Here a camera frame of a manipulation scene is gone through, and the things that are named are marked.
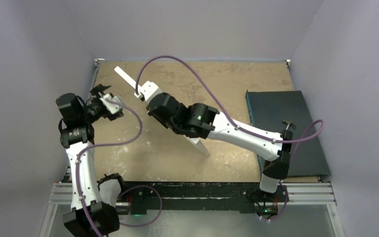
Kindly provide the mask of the wooden picture frame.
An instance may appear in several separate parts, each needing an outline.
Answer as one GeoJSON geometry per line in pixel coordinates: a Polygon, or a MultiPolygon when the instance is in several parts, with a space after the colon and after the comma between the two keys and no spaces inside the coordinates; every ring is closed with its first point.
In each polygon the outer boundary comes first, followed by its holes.
{"type": "MultiPolygon", "coordinates": [[[[136,81],[131,78],[129,74],[127,74],[122,68],[119,66],[115,67],[114,71],[122,77],[133,89],[135,89],[136,81]]],[[[205,145],[202,143],[202,141],[199,138],[188,138],[184,136],[193,146],[195,146],[202,154],[204,154],[206,157],[210,156],[210,153],[208,149],[205,147],[205,145]]]]}

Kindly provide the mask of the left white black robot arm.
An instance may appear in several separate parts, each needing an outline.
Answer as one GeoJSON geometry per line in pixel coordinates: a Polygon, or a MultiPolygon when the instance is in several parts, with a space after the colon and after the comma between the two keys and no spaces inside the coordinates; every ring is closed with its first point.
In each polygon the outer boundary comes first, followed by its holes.
{"type": "Polygon", "coordinates": [[[95,175],[92,124],[99,118],[115,120],[123,116],[119,97],[105,94],[106,89],[108,86],[95,86],[87,101],[74,93],[56,99],[62,115],[58,123],[60,143],[68,156],[73,187],[71,210],[63,215],[63,224],[75,237],[105,236],[119,230],[115,203],[127,197],[119,175],[100,181],[95,175]]]}

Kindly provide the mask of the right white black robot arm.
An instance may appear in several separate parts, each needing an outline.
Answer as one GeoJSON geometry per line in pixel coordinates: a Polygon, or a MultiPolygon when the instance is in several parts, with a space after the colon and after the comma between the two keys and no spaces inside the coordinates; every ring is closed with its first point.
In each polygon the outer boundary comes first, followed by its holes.
{"type": "Polygon", "coordinates": [[[264,131],[227,118],[218,109],[202,103],[186,107],[168,93],[154,96],[147,105],[149,116],[165,128],[187,137],[200,145],[200,139],[218,140],[252,151],[265,160],[257,194],[269,201],[276,196],[280,180],[287,178],[290,166],[288,140],[290,132],[282,134],[264,131]]]}

